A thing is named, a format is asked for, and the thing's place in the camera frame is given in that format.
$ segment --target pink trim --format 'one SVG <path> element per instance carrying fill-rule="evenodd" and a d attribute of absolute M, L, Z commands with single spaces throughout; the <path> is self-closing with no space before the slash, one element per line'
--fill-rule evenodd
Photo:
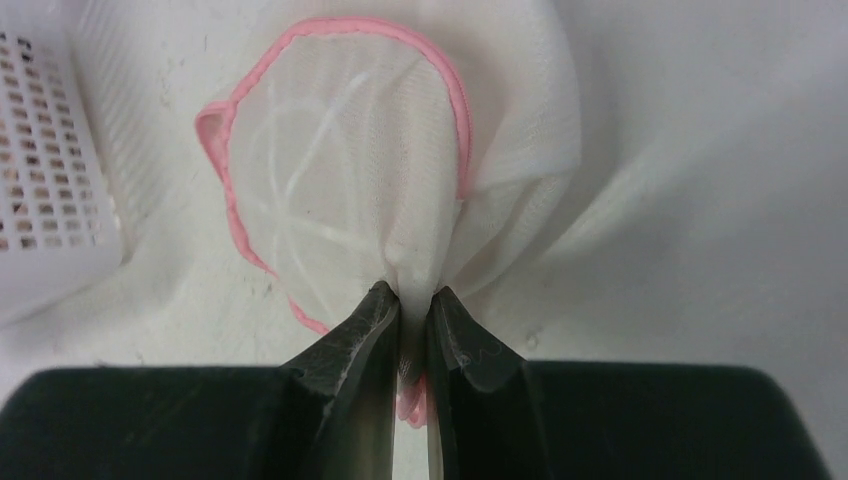
<path fill-rule="evenodd" d="M 195 119 L 195 130 L 197 131 L 200 143 L 224 186 L 227 200 L 227 220 L 236 248 L 249 262 L 274 276 L 277 276 L 276 272 L 271 270 L 250 246 L 250 239 L 238 214 L 236 195 L 230 179 L 229 144 L 238 105 L 250 93 L 253 87 L 259 83 L 262 75 L 295 38 L 308 35 L 347 33 L 382 35 L 398 40 L 418 50 L 441 74 L 448 89 L 448 97 L 453 108 L 456 123 L 457 145 L 459 149 L 457 159 L 457 198 L 465 198 L 470 188 L 468 167 L 471 163 L 473 134 L 471 109 L 462 79 L 447 55 L 424 35 L 406 26 L 378 18 L 312 18 L 299 22 L 286 31 L 262 55 L 256 66 L 239 82 L 227 100 L 210 103 L 200 111 Z M 326 325 L 307 316 L 291 299 L 289 299 L 289 306 L 295 318 L 305 327 L 321 335 L 330 331 Z M 414 387 L 411 387 L 410 392 L 403 392 L 398 402 L 399 407 L 401 405 L 404 407 L 404 411 L 402 412 L 403 417 L 401 419 L 406 419 L 410 425 L 416 428 L 426 423 L 425 392 L 426 385 L 422 378 Z"/>
<path fill-rule="evenodd" d="M 300 306 L 294 303 L 294 300 L 292 300 L 291 297 L 289 297 L 289 308 L 291 308 L 294 318 L 296 318 L 297 321 L 304 327 L 312 330 L 318 335 L 326 335 L 330 332 L 330 328 L 328 326 L 304 313 Z"/>

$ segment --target mesh laundry bag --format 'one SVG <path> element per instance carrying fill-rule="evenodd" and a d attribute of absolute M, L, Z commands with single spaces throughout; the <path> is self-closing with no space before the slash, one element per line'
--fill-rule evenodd
<path fill-rule="evenodd" d="M 203 109 L 200 141 L 239 251 L 302 323 L 326 332 L 393 287 L 398 415 L 420 425 L 433 293 L 470 295 L 532 253 L 579 161 L 562 24 L 545 0 L 278 3 L 257 32 L 271 47 Z"/>

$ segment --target white fabric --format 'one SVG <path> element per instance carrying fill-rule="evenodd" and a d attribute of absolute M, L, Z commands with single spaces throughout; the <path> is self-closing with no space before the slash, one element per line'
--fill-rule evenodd
<path fill-rule="evenodd" d="M 464 200 L 444 78 L 394 39 L 295 39 L 239 105 L 230 141 L 229 171 L 253 251 L 309 317 L 329 326 L 375 281 L 388 281 L 402 303 L 401 368 L 412 382 L 434 291 L 447 284 L 462 298 L 545 247 L 534 239 L 580 152 L 562 25 L 543 0 L 473 11 L 448 0 L 274 8 L 265 16 L 275 27 L 269 45 L 304 18 L 377 16 L 423 33 L 464 82 L 474 118 Z M 254 63 L 261 54 L 251 54 Z"/>

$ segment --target white mesh fabric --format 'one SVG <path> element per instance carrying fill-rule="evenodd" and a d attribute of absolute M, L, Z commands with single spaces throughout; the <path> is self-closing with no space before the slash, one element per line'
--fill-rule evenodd
<path fill-rule="evenodd" d="M 251 247 L 307 315 L 341 321 L 383 279 L 423 318 L 457 212 L 458 147 L 445 83 L 418 51 L 298 38 L 240 104 L 230 147 Z"/>
<path fill-rule="evenodd" d="M 253 252 L 308 316 L 335 325 L 375 281 L 392 285 L 410 384 L 434 291 L 462 298 L 545 247 L 533 241 L 579 162 L 573 66 L 545 0 L 295 0 L 271 6 L 257 35 L 273 44 L 281 24 L 329 15 L 388 19 L 446 54 L 474 118 L 467 188 L 444 72 L 367 32 L 300 36 L 280 52 L 238 104 L 231 187 Z M 263 53 L 248 52 L 240 75 Z"/>

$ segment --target white surface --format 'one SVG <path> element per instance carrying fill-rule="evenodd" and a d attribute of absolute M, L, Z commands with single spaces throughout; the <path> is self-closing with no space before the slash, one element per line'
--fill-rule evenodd
<path fill-rule="evenodd" d="M 315 339 L 232 247 L 191 132 L 262 2 L 118 3 L 103 20 L 113 41 L 77 41 L 127 65 L 83 83 L 137 115 L 113 123 L 141 134 L 127 143 L 103 128 L 110 112 L 92 114 L 101 153 L 134 165 L 122 181 L 136 193 L 125 200 L 135 256 L 111 281 L 0 330 L 0 392 L 57 364 L 271 364 Z M 584 127 L 561 215 L 571 228 L 470 306 L 533 356 L 762 368 L 848 476 L 846 2 L 560 7 Z M 398 430 L 398 478 L 427 478 L 423 432 Z"/>
<path fill-rule="evenodd" d="M 62 25 L 25 7 L 0 2 L 0 324 L 123 256 Z"/>

